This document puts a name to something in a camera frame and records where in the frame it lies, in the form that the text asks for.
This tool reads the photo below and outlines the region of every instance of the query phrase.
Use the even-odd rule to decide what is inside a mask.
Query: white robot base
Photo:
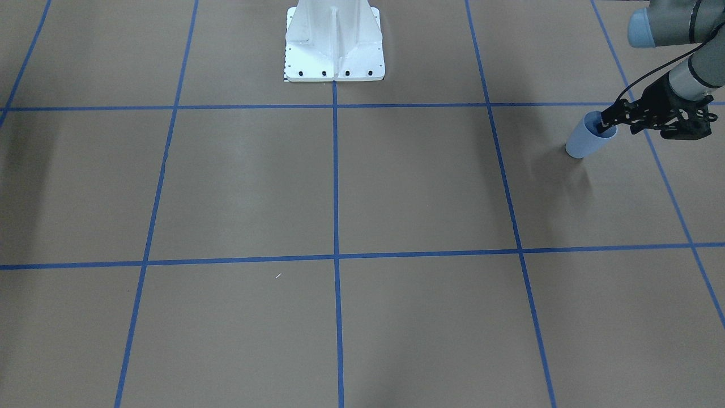
[[[380,11],[368,0],[299,0],[287,12],[285,80],[380,81],[380,27]]]

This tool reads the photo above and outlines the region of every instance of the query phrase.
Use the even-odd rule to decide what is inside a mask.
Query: blue grid line
[[[141,265],[141,272],[138,275],[138,285],[136,287],[136,297],[133,301],[133,311],[131,312],[130,324],[128,325],[128,337],[126,338],[126,347],[123,353],[123,363],[121,364],[121,373],[118,378],[118,388],[116,390],[115,408],[120,408],[123,398],[123,387],[126,380],[126,372],[128,371],[128,362],[131,358],[131,346],[133,345],[133,335],[136,331],[136,321],[138,319],[138,308],[141,305],[141,294],[144,291],[144,280],[146,279],[146,269],[149,264],[149,254],[151,253],[151,243],[154,237],[154,228],[156,227],[156,216],[159,211],[159,203],[161,200],[161,190],[164,186],[164,176],[166,172],[166,162],[169,158],[169,149],[171,139],[174,133],[174,125],[176,122],[176,114],[178,112],[179,100],[181,99],[181,88],[183,87],[184,74],[186,73],[186,62],[189,59],[189,50],[191,48],[191,40],[194,37],[194,24],[196,23],[196,12],[199,9],[199,0],[194,0],[194,9],[191,12],[191,22],[189,23],[188,36],[186,38],[186,48],[184,49],[183,60],[181,62],[181,72],[179,73],[178,85],[176,87],[176,97],[174,99],[174,109],[171,113],[169,123],[169,131],[166,136],[166,145],[164,147],[164,156],[159,171],[159,181],[156,188],[154,198],[154,207],[151,212],[151,220],[149,221],[149,233],[146,237],[146,246],[144,248],[144,259]]]
[[[725,248],[725,242],[702,242],[696,243],[698,248]]]
[[[622,81],[624,82],[625,86],[629,86],[629,81],[627,81],[627,77],[626,77],[626,74],[624,73],[624,69],[622,68],[622,64],[619,61],[617,52],[614,49],[614,45],[612,44],[612,41],[609,37],[609,33],[607,32],[607,28],[604,25],[604,20],[602,19],[602,15],[599,13],[599,9],[597,8],[597,5],[595,4],[594,0],[589,0],[589,3],[592,5],[592,8],[594,9],[594,13],[597,15],[597,19],[599,20],[599,24],[602,28],[602,32],[604,33],[604,37],[607,40],[607,44],[609,45],[609,50],[611,51],[612,56],[614,57],[614,61],[617,64],[617,68],[619,69],[619,73],[622,76]],[[634,99],[634,94],[632,93],[631,89],[629,90],[629,97]],[[718,301],[717,295],[715,294],[715,290],[713,289],[712,283],[710,282],[708,273],[705,270],[705,267],[703,266],[702,261],[700,260],[700,254],[697,253],[697,247],[695,246],[695,243],[692,240],[692,235],[689,232],[689,228],[687,228],[687,223],[684,220],[684,216],[682,215],[682,211],[680,210],[679,204],[677,203],[677,199],[675,198],[675,194],[674,194],[674,191],[672,190],[672,186],[670,185],[670,181],[667,178],[665,169],[662,166],[660,157],[657,154],[655,145],[652,142],[652,138],[650,137],[650,132],[647,131],[647,129],[645,129],[645,138],[647,139],[647,143],[650,146],[652,156],[654,157],[655,162],[657,163],[657,168],[660,171],[660,175],[662,176],[663,182],[665,183],[665,187],[667,188],[667,193],[670,196],[672,205],[674,206],[675,211],[677,212],[677,217],[679,218],[680,224],[682,225],[682,230],[685,234],[685,237],[687,238],[689,247],[692,250],[692,255],[695,257],[695,262],[697,263],[697,267],[700,270],[700,274],[702,275],[703,280],[705,281],[705,286],[707,287],[708,292],[710,293],[710,299],[712,300],[713,305],[715,306],[715,310],[718,314],[718,317],[720,318],[720,323],[722,324],[723,328],[725,329],[725,314],[723,314],[723,310],[720,306],[720,302]]]
[[[725,242],[697,242],[698,248],[725,248]],[[172,265],[210,265],[210,264],[256,264],[266,262],[296,262],[296,261],[330,261],[338,259],[371,259],[371,258],[425,258],[446,256],[494,256],[515,255],[521,253],[577,253],[577,252],[616,252],[625,250],[667,250],[690,248],[689,243],[679,244],[649,244],[649,245],[604,245],[581,247],[554,247],[554,248],[522,248],[491,249],[491,250],[434,250],[417,252],[373,252],[373,253],[340,253],[320,255],[290,255],[290,256],[249,256],[233,258],[189,258],[189,259],[156,259],[148,260],[147,266]],[[143,261],[100,261],[100,262],[69,262],[52,264],[5,264],[0,265],[0,271],[18,271],[30,269],[73,269],[73,268],[114,268],[121,266],[141,266]]]
[[[332,83],[332,157],[333,157],[333,246],[335,259],[335,315],[337,331],[337,404],[345,407],[344,358],[342,349],[342,288],[340,283],[340,214],[338,154],[337,82]]]
[[[180,105],[180,110],[211,110],[211,109],[330,109],[332,105]]]
[[[11,107],[9,112],[75,112],[86,110],[173,110],[173,106],[39,106]]]
[[[333,255],[298,255],[298,256],[250,256],[239,258],[201,258],[201,259],[169,259],[147,261],[149,266],[171,265],[212,265],[212,264],[261,264],[267,262],[299,262],[299,261],[329,261]]]
[[[382,107],[484,107],[482,102],[451,102],[451,103],[348,103],[337,105],[341,109],[368,109]]]
[[[609,106],[612,102],[490,102],[492,107],[523,106]]]
[[[28,52],[25,54],[25,59],[22,61],[22,65],[20,66],[20,71],[17,73],[17,77],[15,78],[15,83],[12,85],[12,90],[10,91],[10,95],[7,98],[7,102],[5,103],[5,107],[2,110],[2,115],[0,115],[0,128],[2,127],[3,123],[5,123],[5,118],[7,117],[7,113],[10,110],[10,106],[12,106],[12,101],[15,99],[15,94],[17,93],[18,87],[20,87],[20,81],[22,80],[22,75],[25,73],[25,69],[28,67],[28,62],[30,61],[30,56],[33,55],[33,50],[36,48],[36,44],[38,43],[38,38],[41,35],[41,31],[43,30],[43,25],[45,25],[45,20],[48,17],[48,10],[50,9],[50,3],[52,0],[48,0],[46,2],[45,7],[43,8],[43,14],[41,15],[41,20],[38,23],[38,28],[36,28],[36,33],[33,35],[33,40],[30,42],[30,46],[28,47]]]
[[[338,109],[375,109],[383,107],[536,107],[536,106],[608,106],[609,102],[450,102],[338,104]],[[108,110],[255,110],[255,109],[331,109],[332,104],[316,105],[128,105],[128,106],[30,106],[10,107],[8,112],[72,112]]]
[[[549,401],[552,408],[556,408],[556,395],[554,393],[554,385],[552,384],[551,374],[549,371],[549,363],[546,357],[546,349],[544,348],[544,339],[542,337],[541,328],[539,326],[539,317],[537,313],[536,303],[534,302],[534,293],[531,290],[531,282],[529,281],[529,271],[526,267],[526,259],[524,258],[521,236],[518,231],[518,223],[516,222],[516,214],[513,210],[513,201],[511,199],[511,191],[506,177],[506,168],[504,166],[503,155],[501,153],[501,146],[498,139],[498,132],[496,130],[496,120],[494,119],[493,109],[491,108],[491,99],[489,98],[489,90],[486,85],[486,76],[484,74],[484,65],[481,59],[481,51],[479,49],[479,41],[476,38],[476,29],[473,25],[473,16],[471,14],[471,4],[469,0],[465,0],[465,10],[468,15],[468,26],[471,29],[471,40],[473,41],[473,49],[476,52],[476,61],[478,63],[478,72],[481,76],[481,86],[484,90],[484,98],[486,100],[486,108],[489,114],[489,121],[491,122],[491,132],[496,146],[496,156],[498,157],[499,167],[501,170],[501,179],[503,180],[504,192],[506,194],[506,201],[508,203],[509,215],[511,217],[511,225],[513,228],[513,235],[516,240],[516,249],[518,250],[518,259],[521,264],[521,272],[523,274],[523,281],[526,286],[526,295],[529,299],[529,309],[531,310],[531,320],[534,323],[534,332],[536,333],[536,341],[539,345],[539,356],[542,360],[542,369],[544,370],[544,378],[547,384],[547,390],[549,391]]]
[[[141,264],[141,261],[69,262],[66,264],[17,264],[0,265],[0,271],[23,271],[31,269],[117,268],[120,266],[141,266]]]
[[[485,256],[485,255],[511,255],[518,253],[517,249],[501,250],[438,250],[420,252],[373,252],[373,253],[343,253],[340,259],[371,259],[371,258],[426,258],[438,256]]]
[[[690,244],[652,244],[652,245],[604,245],[588,247],[559,247],[559,248],[524,248],[523,253],[563,253],[563,252],[610,252],[621,250],[661,250],[689,248]]]

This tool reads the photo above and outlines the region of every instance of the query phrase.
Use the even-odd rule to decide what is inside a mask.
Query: grid square
[[[514,248],[486,109],[339,111],[342,252]]]
[[[332,253],[331,115],[180,111],[152,258]]]
[[[201,1],[182,103],[332,103],[330,83],[284,82],[285,22],[295,5],[295,0]]]
[[[523,246],[686,242],[643,134],[623,128],[585,160],[566,154],[569,133],[593,109],[494,108]]]
[[[341,262],[345,406],[549,407],[517,256]]]
[[[725,306],[725,248],[698,248],[720,307]]]
[[[713,134],[697,141],[665,140],[650,132],[677,203],[696,242],[725,241],[725,107],[710,106],[720,118]]]
[[[28,53],[46,0],[3,0],[0,3],[0,106],[10,96]]]
[[[149,268],[124,407],[336,407],[330,261]]]
[[[171,105],[192,1],[55,1],[14,106]]]
[[[561,407],[722,407],[725,332],[689,249],[526,256]]]
[[[141,259],[170,113],[10,113],[0,264]]]
[[[471,0],[492,102],[614,100],[622,80],[588,1]]]
[[[381,13],[386,76],[344,83],[340,103],[483,102],[463,1],[374,0]]]
[[[0,274],[0,406],[107,407],[138,268]]]

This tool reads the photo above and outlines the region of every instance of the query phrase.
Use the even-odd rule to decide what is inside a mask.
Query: black cable
[[[713,38],[715,38],[715,37],[716,37],[716,36],[718,35],[718,32],[720,31],[720,29],[721,29],[721,28],[723,28],[723,26],[724,26],[724,25],[725,25],[725,23],[721,23],[720,25],[718,25],[718,26],[717,26],[717,27],[716,27],[716,28],[715,28],[715,29],[713,30],[713,32],[712,32],[712,33],[710,34],[710,36],[708,37],[708,39],[707,39],[707,40],[705,40],[705,41],[704,41],[704,42],[703,42],[702,44],[700,44],[700,45],[696,46],[696,47],[695,47],[695,48],[694,48],[693,50],[691,50],[691,51],[688,51],[688,52],[684,53],[683,55],[680,55],[679,57],[675,58],[674,60],[672,60],[672,61],[670,61],[670,62],[666,62],[665,64],[662,64],[662,65],[660,65],[659,67],[657,67],[657,68],[655,68],[655,69],[651,70],[650,72],[648,72],[648,73],[644,74],[643,76],[639,77],[639,79],[637,79],[637,80],[636,80],[635,82],[632,82],[631,84],[629,84],[629,86],[627,86],[627,87],[626,87],[626,88],[625,88],[625,89],[624,89],[624,90],[623,90],[623,91],[622,91],[622,92],[621,92],[621,93],[619,94],[619,96],[618,96],[618,97],[617,97],[617,99],[616,99],[616,100],[614,101],[614,103],[617,103],[617,101],[618,101],[618,100],[622,99],[622,97],[624,96],[624,94],[626,94],[628,90],[632,89],[632,87],[633,87],[633,86],[635,86],[635,85],[637,85],[638,83],[642,82],[642,81],[643,81],[643,80],[645,80],[645,79],[646,79],[647,77],[651,76],[651,75],[652,75],[653,73],[656,73],[656,72],[658,72],[659,70],[662,70],[662,69],[664,69],[664,68],[667,68],[668,66],[670,66],[670,65],[674,64],[675,62],[677,62],[677,61],[679,61],[679,60],[681,60],[681,59],[683,59],[683,58],[685,58],[685,57],[688,57],[688,56],[690,56],[690,55],[694,54],[695,52],[699,51],[699,50],[700,50],[701,48],[703,48],[703,47],[704,47],[705,45],[707,45],[707,43],[709,43],[709,42],[710,42],[710,41],[711,41],[711,40],[712,40]]]
[[[674,64],[675,62],[677,62],[677,61],[679,61],[679,60],[681,60],[681,59],[683,59],[683,58],[685,58],[685,57],[688,57],[688,56],[690,56],[690,55],[694,54],[695,52],[697,52],[698,50],[700,50],[701,48],[703,48],[703,47],[705,46],[705,44],[707,44],[707,43],[706,43],[706,42],[705,42],[705,43],[702,43],[702,44],[700,44],[700,45],[696,46],[696,47],[695,47],[695,48],[694,48],[693,50],[691,50],[691,51],[688,51],[688,52],[684,53],[683,55],[680,55],[679,57],[675,58],[674,60],[672,60],[672,61],[670,61],[670,62],[666,62],[666,63],[664,63],[664,64],[660,65],[659,67],[657,67],[657,68],[655,68],[655,69],[651,70],[650,72],[648,72],[648,73],[644,74],[643,76],[639,77],[639,79],[637,79],[637,80],[636,80],[635,82],[632,82],[631,84],[629,84],[629,86],[627,86],[627,87],[626,87],[626,88],[625,88],[625,89],[624,89],[624,90],[623,90],[623,91],[622,91],[622,92],[621,92],[621,93],[619,94],[619,96],[617,97],[617,99],[616,99],[616,100],[615,100],[614,102],[617,102],[618,100],[622,99],[622,97],[624,96],[624,94],[626,94],[626,93],[627,93],[627,91],[628,91],[628,90],[632,89],[632,87],[633,87],[633,86],[635,86],[635,85],[637,85],[638,83],[642,82],[642,81],[643,81],[643,80],[645,80],[645,79],[646,79],[647,77],[651,76],[651,75],[652,75],[653,73],[656,73],[656,72],[658,72],[659,70],[662,70],[662,69],[664,69],[664,68],[667,68],[668,66],[670,66],[670,65]]]

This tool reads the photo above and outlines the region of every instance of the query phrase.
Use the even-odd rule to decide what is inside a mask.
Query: floor
[[[725,121],[563,150],[646,3],[294,3],[0,3],[0,407],[725,406]]]

